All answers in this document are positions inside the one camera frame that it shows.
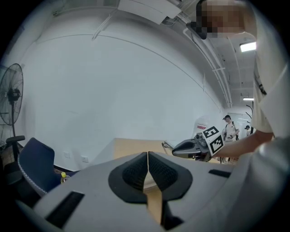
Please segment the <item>bottle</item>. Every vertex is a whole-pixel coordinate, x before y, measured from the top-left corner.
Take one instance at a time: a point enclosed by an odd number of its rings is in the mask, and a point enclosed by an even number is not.
[[[64,182],[66,182],[67,181],[67,179],[69,179],[70,178],[70,176],[68,176],[68,175],[66,175],[66,173],[65,172],[62,172],[62,177],[61,177],[61,179],[60,179],[60,183],[64,183]]]

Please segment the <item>chair backrest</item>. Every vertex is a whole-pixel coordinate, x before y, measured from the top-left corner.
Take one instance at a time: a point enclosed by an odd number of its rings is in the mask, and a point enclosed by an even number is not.
[[[31,138],[18,156],[24,178],[43,196],[60,184],[60,175],[53,168],[54,150]]]

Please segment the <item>chair armrest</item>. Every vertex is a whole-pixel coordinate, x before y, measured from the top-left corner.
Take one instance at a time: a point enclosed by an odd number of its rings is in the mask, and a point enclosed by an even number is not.
[[[15,137],[10,137],[8,139],[6,139],[6,143],[14,143],[14,142],[18,142],[18,141],[23,141],[25,140],[25,137],[23,135],[20,136],[15,136]]]
[[[21,171],[12,172],[5,176],[5,180],[8,185],[15,184],[19,182],[20,180],[22,180],[22,178],[23,178],[23,175]]]

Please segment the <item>person in background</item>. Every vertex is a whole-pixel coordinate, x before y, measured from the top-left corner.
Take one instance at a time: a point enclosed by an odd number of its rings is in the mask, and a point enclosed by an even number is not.
[[[246,130],[246,135],[249,136],[249,135],[251,134],[250,126],[247,125],[247,126],[245,127],[245,130]]]
[[[215,157],[239,157],[271,141],[271,126],[260,108],[260,102],[285,69],[288,58],[279,43],[275,29],[252,5],[240,0],[200,0],[196,6],[197,22],[207,31],[224,37],[248,33],[256,40],[254,72],[254,109],[251,120],[255,133],[234,143],[226,143]]]
[[[223,119],[227,123],[226,127],[222,131],[223,140],[225,142],[236,141],[236,136],[240,130],[235,127],[235,124],[229,115],[226,115]]]

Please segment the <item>person wearing black cap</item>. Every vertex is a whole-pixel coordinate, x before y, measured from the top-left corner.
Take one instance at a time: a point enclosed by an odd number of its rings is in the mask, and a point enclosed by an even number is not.
[[[196,30],[223,37],[246,32],[256,40],[254,108],[251,120],[256,131],[237,142],[227,143],[215,154],[216,157],[239,157],[253,152],[273,137],[272,128],[261,109],[262,100],[288,70],[288,57],[274,27],[250,3],[241,0],[200,0],[196,11],[196,24],[200,26]]]
[[[246,130],[246,135],[249,136],[251,134],[250,126],[246,125],[245,130]]]
[[[235,124],[229,115],[226,115],[223,120],[227,123],[226,127],[222,131],[223,140],[225,142],[236,141],[237,134],[240,130],[235,127]]]

